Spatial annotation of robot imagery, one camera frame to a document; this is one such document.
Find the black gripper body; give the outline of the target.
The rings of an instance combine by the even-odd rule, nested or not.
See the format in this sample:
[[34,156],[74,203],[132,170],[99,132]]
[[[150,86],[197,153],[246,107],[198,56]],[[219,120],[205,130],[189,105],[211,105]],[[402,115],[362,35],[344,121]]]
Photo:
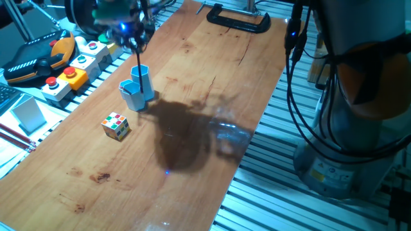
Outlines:
[[149,20],[140,21],[114,21],[110,24],[110,39],[117,45],[130,49],[129,39],[134,38],[138,43],[138,39],[143,36],[149,41],[154,34],[154,22]]

